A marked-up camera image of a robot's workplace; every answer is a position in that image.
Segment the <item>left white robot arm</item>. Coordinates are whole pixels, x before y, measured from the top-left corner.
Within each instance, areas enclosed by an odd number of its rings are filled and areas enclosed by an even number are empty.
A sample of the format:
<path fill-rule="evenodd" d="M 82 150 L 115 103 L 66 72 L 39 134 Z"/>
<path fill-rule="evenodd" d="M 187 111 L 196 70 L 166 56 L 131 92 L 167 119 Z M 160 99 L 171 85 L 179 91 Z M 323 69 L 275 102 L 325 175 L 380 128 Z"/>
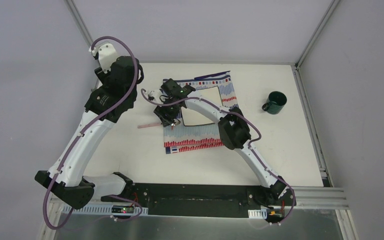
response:
<path fill-rule="evenodd" d="M 90 51 L 100 65 L 94 73 L 101 86 L 90 94 L 80 123 L 61 156 L 34 178 L 75 210 L 109 195 L 123 203 L 132 198 L 132 180 L 120 172 L 95 177 L 85 176 L 84 172 L 105 135 L 123 113 L 134 107 L 137 85 L 144 79 L 139 60 L 119 55 L 108 41 Z"/>

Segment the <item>patterned cloth napkin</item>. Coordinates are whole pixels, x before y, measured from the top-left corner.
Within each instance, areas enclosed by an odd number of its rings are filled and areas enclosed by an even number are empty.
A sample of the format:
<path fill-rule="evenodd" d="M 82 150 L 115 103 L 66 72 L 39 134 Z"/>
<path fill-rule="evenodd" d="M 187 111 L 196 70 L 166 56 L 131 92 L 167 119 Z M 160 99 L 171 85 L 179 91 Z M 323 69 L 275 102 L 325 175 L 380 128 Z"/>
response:
<path fill-rule="evenodd" d="M 177 80 L 181 87 L 192 86 L 206 100 L 225 108 L 238 107 L 231 73 L 201 80 Z M 181 124 L 163 128 L 163 146 L 166 154 L 221 147 L 218 126 L 202 114 L 182 108 L 178 116 Z"/>

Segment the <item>dark green mug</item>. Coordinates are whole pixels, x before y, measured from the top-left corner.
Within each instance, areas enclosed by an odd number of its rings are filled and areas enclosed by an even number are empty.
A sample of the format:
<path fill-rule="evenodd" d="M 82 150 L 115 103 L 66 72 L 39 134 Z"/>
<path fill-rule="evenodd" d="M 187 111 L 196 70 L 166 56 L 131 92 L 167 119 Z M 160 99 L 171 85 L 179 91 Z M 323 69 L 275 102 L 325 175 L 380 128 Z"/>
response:
<path fill-rule="evenodd" d="M 284 93 L 280 91 L 272 91 L 266 102 L 261 107 L 264 112 L 267 112 L 271 115 L 278 114 L 287 103 L 287 97 Z"/>

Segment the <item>dark blue plastic knife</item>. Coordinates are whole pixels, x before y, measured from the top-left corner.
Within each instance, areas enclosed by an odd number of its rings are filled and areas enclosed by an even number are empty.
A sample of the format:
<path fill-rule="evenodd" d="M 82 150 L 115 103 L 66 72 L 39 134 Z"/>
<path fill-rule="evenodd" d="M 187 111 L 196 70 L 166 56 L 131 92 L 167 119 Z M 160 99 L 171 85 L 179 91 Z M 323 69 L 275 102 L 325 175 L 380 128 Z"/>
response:
<path fill-rule="evenodd" d="M 215 77 L 219 77 L 221 75 L 226 75 L 226 74 L 229 74 L 229 73 L 230 73 L 230 71 L 222 71 L 222 72 L 217 72 L 217 73 L 197 76 L 197 77 L 194 78 L 194 80 L 203 80 L 203 79 L 207 79 L 207 78 L 215 78 Z"/>

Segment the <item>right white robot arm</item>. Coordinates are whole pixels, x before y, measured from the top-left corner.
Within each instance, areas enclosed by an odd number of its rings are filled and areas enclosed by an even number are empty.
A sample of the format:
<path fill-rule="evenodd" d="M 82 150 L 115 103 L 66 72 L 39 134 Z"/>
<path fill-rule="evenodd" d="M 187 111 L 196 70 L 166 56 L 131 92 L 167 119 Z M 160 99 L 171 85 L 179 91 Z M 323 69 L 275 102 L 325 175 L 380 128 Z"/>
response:
<path fill-rule="evenodd" d="M 181 109 L 189 109 L 211 120 L 218 127 L 221 143 L 228 149 L 237 152 L 256 175 L 264 188 L 264 200 L 276 205 L 283 200 L 290 185 L 266 162 L 258 152 L 254 143 L 262 138 L 259 134 L 253 139 L 251 129 L 259 130 L 247 120 L 239 107 L 229 109 L 218 106 L 205 99 L 194 87 L 180 86 L 173 79 L 166 80 L 157 91 L 163 95 L 159 101 L 154 93 L 148 94 L 148 100 L 156 106 L 154 114 L 164 127 L 174 125 Z"/>

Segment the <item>silver spoon pink handle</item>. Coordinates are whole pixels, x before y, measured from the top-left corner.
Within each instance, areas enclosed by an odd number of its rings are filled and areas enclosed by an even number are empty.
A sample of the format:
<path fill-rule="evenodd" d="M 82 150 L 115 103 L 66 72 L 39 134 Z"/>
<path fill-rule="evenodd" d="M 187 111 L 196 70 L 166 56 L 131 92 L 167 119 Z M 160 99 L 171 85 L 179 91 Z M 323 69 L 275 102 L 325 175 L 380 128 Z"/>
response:
<path fill-rule="evenodd" d="M 149 123 L 149 124 L 142 124 L 142 125 L 138 125 L 137 128 L 138 129 L 143 129 L 143 128 L 150 128 L 150 127 L 156 127 L 156 126 L 163 126 L 163 127 L 167 127 L 167 126 L 170 126 L 171 128 L 174 128 L 175 126 L 181 124 L 182 122 L 179 120 L 179 119 L 175 119 L 173 123 L 170 123 L 168 125 L 164 125 L 162 123 Z"/>

